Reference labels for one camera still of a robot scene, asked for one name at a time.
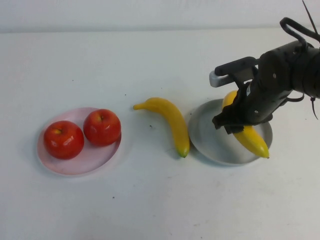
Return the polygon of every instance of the yellow banana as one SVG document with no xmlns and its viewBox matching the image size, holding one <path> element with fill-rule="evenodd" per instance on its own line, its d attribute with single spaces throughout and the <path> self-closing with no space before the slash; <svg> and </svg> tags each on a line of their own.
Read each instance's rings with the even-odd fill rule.
<svg viewBox="0 0 320 240">
<path fill-rule="evenodd" d="M 231 105 L 237 95 L 237 91 L 228 93 L 222 102 L 222 109 Z M 265 140 L 256 132 L 253 126 L 244 126 L 242 132 L 234 133 L 235 138 L 250 152 L 262 157 L 269 158 L 269 149 Z"/>
<path fill-rule="evenodd" d="M 161 114 L 170 125 L 176 151 L 182 158 L 188 155 L 190 140 L 187 124 L 181 112 L 173 103 L 160 97 L 152 97 L 143 103 L 134 105 L 133 109 L 145 109 Z"/>
</svg>

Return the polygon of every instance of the apple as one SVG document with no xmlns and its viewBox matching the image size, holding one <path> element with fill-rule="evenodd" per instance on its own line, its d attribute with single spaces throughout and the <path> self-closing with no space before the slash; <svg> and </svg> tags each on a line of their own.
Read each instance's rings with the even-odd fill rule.
<svg viewBox="0 0 320 240">
<path fill-rule="evenodd" d="M 44 132 L 46 151 L 60 160 L 76 157 L 84 148 L 85 138 L 80 127 L 67 120 L 52 123 Z"/>
<path fill-rule="evenodd" d="M 98 147 L 113 144 L 121 135 L 121 123 L 117 115 L 108 109 L 91 112 L 83 123 L 88 141 Z"/>
</svg>

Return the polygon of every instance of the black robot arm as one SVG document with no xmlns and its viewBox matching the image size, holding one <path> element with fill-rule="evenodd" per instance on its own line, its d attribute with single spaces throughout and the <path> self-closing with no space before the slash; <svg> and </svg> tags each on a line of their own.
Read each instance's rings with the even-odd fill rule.
<svg viewBox="0 0 320 240">
<path fill-rule="evenodd" d="M 212 119 L 216 129 L 225 127 L 229 134 L 240 132 L 244 126 L 270 121 L 280 106 L 301 101 L 304 94 L 312 100 L 320 98 L 320 50 L 288 26 L 319 42 L 320 35 L 287 17 L 280 25 L 297 41 L 270 50 L 259 59 L 245 57 L 218 66 L 210 73 L 213 87 L 235 82 L 239 88 L 233 103 Z M 288 98 L 293 90 L 302 97 Z"/>
</svg>

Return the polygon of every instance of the plastic fruit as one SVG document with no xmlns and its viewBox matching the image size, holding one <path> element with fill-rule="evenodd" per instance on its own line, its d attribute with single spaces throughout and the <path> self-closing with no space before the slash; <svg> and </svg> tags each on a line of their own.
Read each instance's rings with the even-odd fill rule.
<svg viewBox="0 0 320 240">
<path fill-rule="evenodd" d="M 98 147 L 113 144 L 121 135 L 117 115 L 108 109 L 91 112 L 83 123 L 83 132 L 90 143 Z"/>
<path fill-rule="evenodd" d="M 173 103 L 160 97 L 152 97 L 143 103 L 134 105 L 133 109 L 145 109 L 161 114 L 170 125 L 176 151 L 182 158 L 188 155 L 190 151 L 188 128 L 184 117 Z"/>
<path fill-rule="evenodd" d="M 237 91 L 228 93 L 222 102 L 222 109 L 231 105 L 237 95 Z M 233 134 L 235 138 L 250 152 L 262 158 L 269 158 L 269 149 L 265 140 L 257 133 L 253 126 L 244 126 L 243 131 Z"/>
<path fill-rule="evenodd" d="M 71 121 L 63 120 L 52 123 L 45 130 L 43 143 L 51 156 L 69 160 L 82 151 L 85 138 L 80 127 Z"/>
</svg>

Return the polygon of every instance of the white plate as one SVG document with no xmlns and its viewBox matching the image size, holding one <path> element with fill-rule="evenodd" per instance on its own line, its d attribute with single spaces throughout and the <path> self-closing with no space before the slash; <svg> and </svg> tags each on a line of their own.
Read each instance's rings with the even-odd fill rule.
<svg viewBox="0 0 320 240">
<path fill-rule="evenodd" d="M 188 123 L 189 137 L 195 148 L 208 159 L 220 164 L 243 165 L 259 157 L 244 148 L 224 127 L 216 130 L 212 119 L 221 113 L 222 99 L 209 101 L 198 107 Z M 270 124 L 254 127 L 270 148 L 273 133 Z"/>
<path fill-rule="evenodd" d="M 89 143 L 84 137 L 84 147 L 76 157 L 69 160 L 60 160 L 51 156 L 45 149 L 43 138 L 47 127 L 57 121 L 67 120 L 77 124 L 83 129 L 83 124 L 86 117 L 97 108 L 81 107 L 64 112 L 52 119 L 42 129 L 38 142 L 37 154 L 42 165 L 51 172 L 63 176 L 79 176 L 88 174 L 99 169 L 106 164 L 116 153 L 121 142 L 121 136 L 117 141 L 109 146 L 96 147 Z"/>
</svg>

